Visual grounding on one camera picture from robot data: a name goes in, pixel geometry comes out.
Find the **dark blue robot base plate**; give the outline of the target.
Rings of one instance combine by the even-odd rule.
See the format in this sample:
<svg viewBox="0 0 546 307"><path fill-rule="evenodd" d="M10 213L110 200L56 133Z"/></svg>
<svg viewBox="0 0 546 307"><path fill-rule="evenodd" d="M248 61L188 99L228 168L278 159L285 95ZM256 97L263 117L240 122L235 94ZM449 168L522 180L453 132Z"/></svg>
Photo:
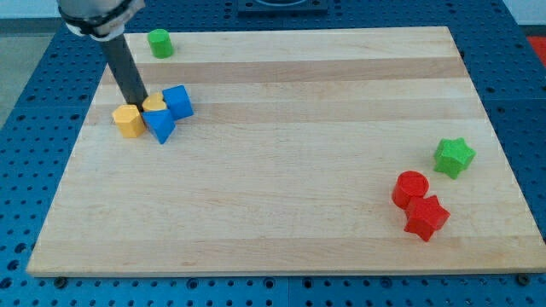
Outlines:
<svg viewBox="0 0 546 307"><path fill-rule="evenodd" d="M324 13L329 0L238 0L237 14Z"/></svg>

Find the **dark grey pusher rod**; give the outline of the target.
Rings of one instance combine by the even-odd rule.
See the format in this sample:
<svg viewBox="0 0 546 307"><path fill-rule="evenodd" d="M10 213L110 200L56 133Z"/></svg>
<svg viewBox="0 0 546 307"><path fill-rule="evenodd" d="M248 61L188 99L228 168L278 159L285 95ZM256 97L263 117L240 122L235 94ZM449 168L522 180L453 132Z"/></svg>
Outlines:
<svg viewBox="0 0 546 307"><path fill-rule="evenodd" d="M125 36L121 34L109 41L100 42L100 46L125 102L141 106L148 92Z"/></svg>

